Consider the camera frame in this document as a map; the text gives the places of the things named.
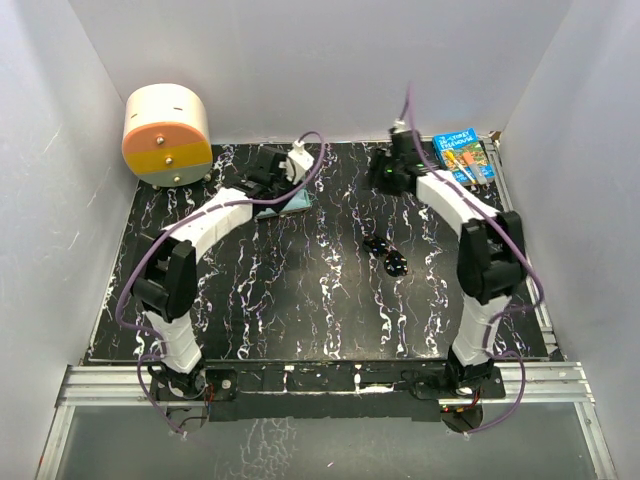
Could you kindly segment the grey glasses case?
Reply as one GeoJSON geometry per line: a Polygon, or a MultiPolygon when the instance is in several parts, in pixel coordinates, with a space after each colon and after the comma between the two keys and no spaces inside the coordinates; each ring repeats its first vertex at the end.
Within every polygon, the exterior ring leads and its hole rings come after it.
{"type": "Polygon", "coordinates": [[[286,202],[286,203],[284,203],[284,204],[282,204],[281,206],[279,206],[278,210],[275,210],[273,207],[268,207],[268,208],[266,208],[265,210],[263,210],[263,211],[261,211],[260,213],[258,213],[258,214],[255,216],[255,218],[256,218],[257,220],[264,220],[264,219],[270,219],[270,218],[275,218],[275,217],[283,216],[283,215],[280,215],[280,211],[284,208],[284,206],[287,204],[287,202],[286,202]]]}

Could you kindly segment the light blue cleaning cloth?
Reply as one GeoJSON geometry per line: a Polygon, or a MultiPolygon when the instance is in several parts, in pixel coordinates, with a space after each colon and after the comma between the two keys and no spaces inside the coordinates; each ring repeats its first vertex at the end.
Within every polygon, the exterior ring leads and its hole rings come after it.
{"type": "Polygon", "coordinates": [[[280,215],[303,212],[308,210],[312,205],[309,193],[306,189],[297,192],[280,211],[280,215]]]}

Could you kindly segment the black sunglasses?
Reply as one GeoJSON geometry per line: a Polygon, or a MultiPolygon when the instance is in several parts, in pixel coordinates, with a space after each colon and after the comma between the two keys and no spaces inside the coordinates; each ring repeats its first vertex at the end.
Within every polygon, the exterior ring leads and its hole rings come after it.
{"type": "Polygon", "coordinates": [[[397,278],[408,274],[407,259],[386,238],[368,235],[364,237],[362,246],[367,253],[382,261],[389,276],[397,278]]]}

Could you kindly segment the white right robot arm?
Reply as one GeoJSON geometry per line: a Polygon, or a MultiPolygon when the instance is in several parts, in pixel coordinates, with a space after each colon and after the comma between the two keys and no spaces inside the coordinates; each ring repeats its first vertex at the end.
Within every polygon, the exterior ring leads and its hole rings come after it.
{"type": "Polygon", "coordinates": [[[390,129],[391,146],[375,150],[367,186],[381,194],[413,195],[434,210],[459,241],[456,275],[463,292],[458,333],[441,375],[466,397],[491,376],[501,316],[527,276],[522,221],[481,202],[446,170],[426,161],[419,133],[402,120],[390,129]]]}

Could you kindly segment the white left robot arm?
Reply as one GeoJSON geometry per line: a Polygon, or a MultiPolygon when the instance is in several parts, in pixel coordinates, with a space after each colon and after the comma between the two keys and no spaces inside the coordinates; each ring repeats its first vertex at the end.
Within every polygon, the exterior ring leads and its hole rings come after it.
{"type": "Polygon", "coordinates": [[[313,165],[314,158],[301,141],[288,150],[262,146],[256,163],[228,178],[211,200],[165,228],[158,238],[144,239],[146,246],[159,246],[137,275],[131,293],[160,335],[160,358],[148,372],[174,395],[197,398],[207,383],[190,317],[198,293],[198,262],[232,230],[261,212],[284,210],[313,165]]]}

